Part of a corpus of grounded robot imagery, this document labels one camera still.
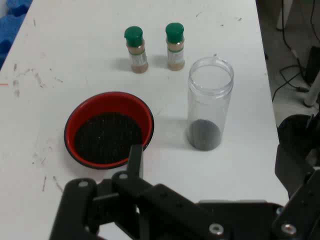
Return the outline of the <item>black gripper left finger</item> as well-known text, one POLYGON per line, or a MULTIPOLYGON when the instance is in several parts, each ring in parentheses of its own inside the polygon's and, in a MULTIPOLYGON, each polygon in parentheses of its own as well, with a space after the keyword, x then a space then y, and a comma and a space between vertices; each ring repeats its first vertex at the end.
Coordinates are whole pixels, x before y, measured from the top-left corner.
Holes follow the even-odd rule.
POLYGON ((143 147, 133 145, 125 171, 95 183, 70 181, 50 238, 97 240, 101 225, 115 223, 134 240, 223 240, 225 228, 208 211, 162 184, 142 179, 143 147))

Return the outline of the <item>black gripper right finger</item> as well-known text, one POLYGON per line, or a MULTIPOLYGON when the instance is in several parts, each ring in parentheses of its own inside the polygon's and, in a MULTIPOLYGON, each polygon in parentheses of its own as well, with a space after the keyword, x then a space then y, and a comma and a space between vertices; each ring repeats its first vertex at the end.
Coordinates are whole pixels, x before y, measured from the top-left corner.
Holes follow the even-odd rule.
POLYGON ((291 196, 272 223, 278 240, 320 238, 320 171, 315 170, 291 196))

